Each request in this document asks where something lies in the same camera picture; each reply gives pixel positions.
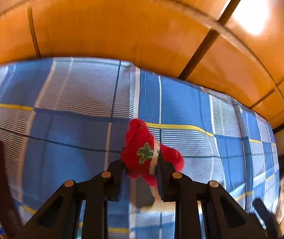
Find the blue plaid blanket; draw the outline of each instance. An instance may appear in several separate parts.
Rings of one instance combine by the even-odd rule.
[[[255,198],[275,211],[276,144],[261,116],[230,96],[129,62],[49,58],[0,66],[0,140],[22,220],[65,180],[91,179],[117,160],[132,118],[180,151],[194,181],[218,181],[247,212]],[[140,211],[137,184],[123,184],[122,201],[109,203],[110,238],[173,238],[175,214]]]

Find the orange wooden wall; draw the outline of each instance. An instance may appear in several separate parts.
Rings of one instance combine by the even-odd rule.
[[[0,0],[0,64],[91,56],[178,77],[213,29],[220,35],[187,81],[233,96],[276,128],[284,123],[284,0],[267,0],[258,35],[233,16],[217,22],[228,2]]]

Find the bright light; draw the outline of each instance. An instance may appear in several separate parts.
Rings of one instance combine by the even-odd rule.
[[[268,0],[241,0],[233,17],[249,33],[258,35],[269,17]]]

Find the round metal fastener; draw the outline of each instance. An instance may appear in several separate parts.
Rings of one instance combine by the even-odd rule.
[[[182,174],[180,172],[175,172],[175,173],[173,173],[173,178],[181,179],[182,178]]]
[[[210,186],[216,188],[219,186],[219,183],[217,181],[210,181]]]
[[[102,172],[102,177],[103,178],[109,178],[109,177],[111,177],[111,173],[110,172]]]
[[[67,180],[67,181],[64,183],[64,186],[66,186],[66,187],[72,187],[73,184],[74,184],[74,181],[72,181],[72,180]]]

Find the green shamrock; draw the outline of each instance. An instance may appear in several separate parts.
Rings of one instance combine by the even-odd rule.
[[[144,146],[137,151],[137,157],[140,158],[139,164],[144,164],[146,160],[152,160],[153,154],[154,152],[149,146],[149,143],[145,143]]]

